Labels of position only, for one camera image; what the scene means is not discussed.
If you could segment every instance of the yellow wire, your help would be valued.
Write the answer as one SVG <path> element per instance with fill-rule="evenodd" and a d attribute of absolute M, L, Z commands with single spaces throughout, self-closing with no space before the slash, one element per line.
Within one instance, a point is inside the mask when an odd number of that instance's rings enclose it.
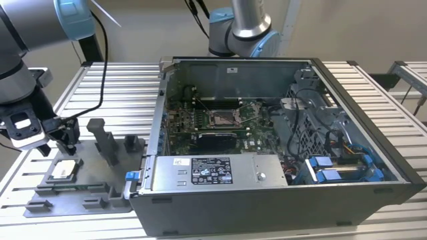
<path fill-rule="evenodd" d="M 351 154 L 355 154 L 355 152 L 345 146 L 345 144 L 343 144 L 343 146 Z"/>

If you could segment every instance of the slotted aluminum surface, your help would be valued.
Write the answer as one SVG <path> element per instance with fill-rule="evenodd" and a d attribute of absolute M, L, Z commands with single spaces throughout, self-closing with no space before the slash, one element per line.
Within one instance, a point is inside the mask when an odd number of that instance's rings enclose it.
<path fill-rule="evenodd" d="M 396 74 L 421 95 L 427 96 L 425 61 L 397 61 L 392 64 L 388 72 Z"/>
<path fill-rule="evenodd" d="M 427 180 L 427 135 L 415 119 L 388 97 L 360 68 L 345 62 L 325 62 L 355 101 L 388 137 L 419 175 Z M 54 106 L 61 116 L 69 116 L 97 104 L 102 64 L 81 68 Z M 81 117 L 81 139 L 92 136 L 85 130 L 90 117 L 105 119 L 106 130 L 116 137 L 137 133 L 149 137 L 149 127 L 157 96 L 158 66 L 145 63 L 108 65 L 105 102 L 102 107 Z M 44 239 L 140 239 L 145 235 L 134 212 L 25 218 L 24 204 L 40 183 L 57 149 L 41 157 L 36 151 L 22 152 L 0 183 L 0 237 L 24 239 L 32 235 Z M 420 239 L 427 236 L 427 189 L 404 204 L 383 207 L 359 226 L 263 232 L 227 236 L 198 236 L 192 240 L 272 240 L 272 239 Z"/>

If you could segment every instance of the motherboard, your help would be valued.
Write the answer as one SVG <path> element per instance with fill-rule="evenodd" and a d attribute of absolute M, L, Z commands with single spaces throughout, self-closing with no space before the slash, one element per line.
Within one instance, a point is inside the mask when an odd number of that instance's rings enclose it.
<path fill-rule="evenodd" d="M 168 105 L 166 135 L 169 154 L 284 155 L 273 129 L 269 106 L 261 99 L 224 101 L 194 98 Z"/>

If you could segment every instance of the robotic arm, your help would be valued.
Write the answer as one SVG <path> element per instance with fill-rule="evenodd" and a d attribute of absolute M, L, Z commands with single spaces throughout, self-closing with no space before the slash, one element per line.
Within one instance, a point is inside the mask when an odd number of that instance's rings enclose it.
<path fill-rule="evenodd" d="M 279 32 L 264 12 L 263 0 L 231 0 L 232 8 L 215 9 L 209 15 L 208 51 L 219 57 L 275 57 Z"/>
<path fill-rule="evenodd" d="M 76 153 L 76 119 L 62 122 L 21 56 L 64 41 L 94 34 L 85 0 L 0 0 L 0 130 L 16 148 L 48 155 L 54 140 Z"/>
<path fill-rule="evenodd" d="M 263 0 L 232 0 L 232 8 L 212 11 L 209 52 L 220 57 L 273 57 L 279 33 L 271 29 Z M 57 142 L 62 152 L 76 153 L 77 119 L 61 119 L 22 62 L 22 55 L 65 41 L 94 34 L 86 0 L 0 0 L 0 134 L 16 148 L 37 148 L 44 156 L 46 143 Z"/>

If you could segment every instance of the power supply label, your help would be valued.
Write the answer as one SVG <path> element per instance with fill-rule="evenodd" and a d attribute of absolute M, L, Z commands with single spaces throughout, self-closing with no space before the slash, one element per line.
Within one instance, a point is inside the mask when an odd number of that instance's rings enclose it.
<path fill-rule="evenodd" d="M 232 184 L 233 173 L 229 157 L 190 159 L 190 182 L 201 184 Z"/>

